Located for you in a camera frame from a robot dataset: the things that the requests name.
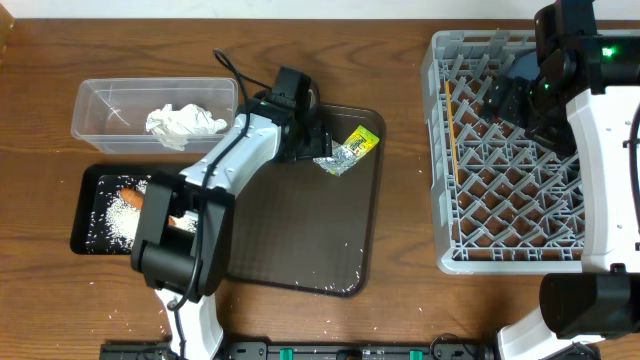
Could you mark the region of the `white tissue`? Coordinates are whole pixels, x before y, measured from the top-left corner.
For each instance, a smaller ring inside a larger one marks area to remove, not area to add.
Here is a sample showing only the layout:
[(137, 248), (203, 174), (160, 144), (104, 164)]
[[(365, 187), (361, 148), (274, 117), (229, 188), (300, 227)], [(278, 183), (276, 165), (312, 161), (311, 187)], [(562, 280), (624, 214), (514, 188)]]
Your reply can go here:
[(212, 113), (195, 104), (189, 104), (171, 115), (171, 132), (176, 135), (214, 135), (228, 123), (216, 119)]
[(179, 111), (173, 110), (172, 104), (166, 104), (147, 116), (145, 131), (158, 137), (164, 147), (184, 151), (189, 134), (184, 120), (184, 116)]

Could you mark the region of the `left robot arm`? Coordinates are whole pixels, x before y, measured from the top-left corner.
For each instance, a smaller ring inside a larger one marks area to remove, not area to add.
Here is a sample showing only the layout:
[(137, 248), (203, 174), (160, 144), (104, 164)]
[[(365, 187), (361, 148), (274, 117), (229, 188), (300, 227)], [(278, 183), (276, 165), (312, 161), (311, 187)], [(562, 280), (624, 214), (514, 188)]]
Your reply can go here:
[(240, 105), (228, 133), (200, 161), (148, 181), (131, 250), (169, 318), (170, 351), (180, 359), (212, 359), (224, 331), (214, 293), (225, 276), (236, 199), (266, 163), (331, 153), (319, 104), (273, 96)]

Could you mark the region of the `wooden chopstick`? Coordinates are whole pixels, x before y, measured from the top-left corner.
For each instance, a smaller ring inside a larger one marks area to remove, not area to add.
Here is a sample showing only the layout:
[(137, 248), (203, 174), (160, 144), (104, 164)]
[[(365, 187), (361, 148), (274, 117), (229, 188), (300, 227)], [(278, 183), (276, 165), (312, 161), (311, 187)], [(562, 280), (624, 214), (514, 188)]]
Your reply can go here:
[(455, 135), (455, 129), (454, 129), (453, 114), (452, 114), (450, 82), (448, 80), (444, 82), (444, 88), (445, 88), (445, 101), (446, 101), (446, 115), (447, 115), (447, 122), (449, 125), (452, 169), (453, 169), (454, 180), (457, 185), (459, 184), (459, 168), (458, 168), (458, 159), (457, 159), (456, 135)]

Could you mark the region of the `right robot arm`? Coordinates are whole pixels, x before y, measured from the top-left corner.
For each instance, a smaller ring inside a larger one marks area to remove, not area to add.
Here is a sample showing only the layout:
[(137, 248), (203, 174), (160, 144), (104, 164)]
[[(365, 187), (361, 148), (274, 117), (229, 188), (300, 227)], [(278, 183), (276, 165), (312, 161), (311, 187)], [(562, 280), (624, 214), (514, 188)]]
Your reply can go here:
[(639, 40), (600, 34), (591, 0), (557, 0), (534, 23), (536, 75), (499, 77), (480, 115), (578, 158), (584, 250), (579, 272), (545, 275), (491, 357), (593, 359), (598, 342), (639, 330)]

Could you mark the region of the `pile of white rice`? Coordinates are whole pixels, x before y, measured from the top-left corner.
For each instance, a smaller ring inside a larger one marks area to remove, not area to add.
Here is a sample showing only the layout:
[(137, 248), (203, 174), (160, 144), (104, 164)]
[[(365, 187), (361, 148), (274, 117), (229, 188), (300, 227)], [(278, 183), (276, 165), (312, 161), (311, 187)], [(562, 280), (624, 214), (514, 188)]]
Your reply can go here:
[(141, 210), (119, 196), (123, 188), (146, 193), (150, 175), (101, 175), (88, 215), (85, 252), (95, 255), (129, 255), (135, 240)]

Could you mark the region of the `green snack wrapper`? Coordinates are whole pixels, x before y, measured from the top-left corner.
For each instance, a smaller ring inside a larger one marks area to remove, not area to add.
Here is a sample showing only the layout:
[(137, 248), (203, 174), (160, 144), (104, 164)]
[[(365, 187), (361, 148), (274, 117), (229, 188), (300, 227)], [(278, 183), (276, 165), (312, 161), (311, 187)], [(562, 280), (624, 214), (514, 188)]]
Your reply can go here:
[(314, 162), (326, 172), (341, 176), (371, 152), (380, 138), (362, 125), (358, 126), (342, 143), (332, 142), (332, 155), (315, 158)]

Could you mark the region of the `orange carrot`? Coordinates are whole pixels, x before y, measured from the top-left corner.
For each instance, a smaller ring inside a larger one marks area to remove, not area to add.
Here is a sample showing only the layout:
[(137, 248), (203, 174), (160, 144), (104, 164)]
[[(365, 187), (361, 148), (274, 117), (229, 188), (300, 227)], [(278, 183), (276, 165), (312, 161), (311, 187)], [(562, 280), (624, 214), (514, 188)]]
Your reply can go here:
[(136, 210), (141, 210), (144, 205), (144, 196), (137, 190), (123, 188), (119, 191), (120, 198), (128, 205), (133, 206)]

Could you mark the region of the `dark blue plate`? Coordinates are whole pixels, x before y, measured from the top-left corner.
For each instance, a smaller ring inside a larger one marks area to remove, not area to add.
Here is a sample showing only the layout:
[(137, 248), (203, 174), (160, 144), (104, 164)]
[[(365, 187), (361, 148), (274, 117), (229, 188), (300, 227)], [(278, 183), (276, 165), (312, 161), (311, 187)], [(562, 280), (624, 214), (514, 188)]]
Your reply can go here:
[(522, 77), (526, 80), (535, 80), (540, 73), (537, 54), (534, 50), (519, 52), (514, 62), (506, 70), (505, 76), (511, 79)]

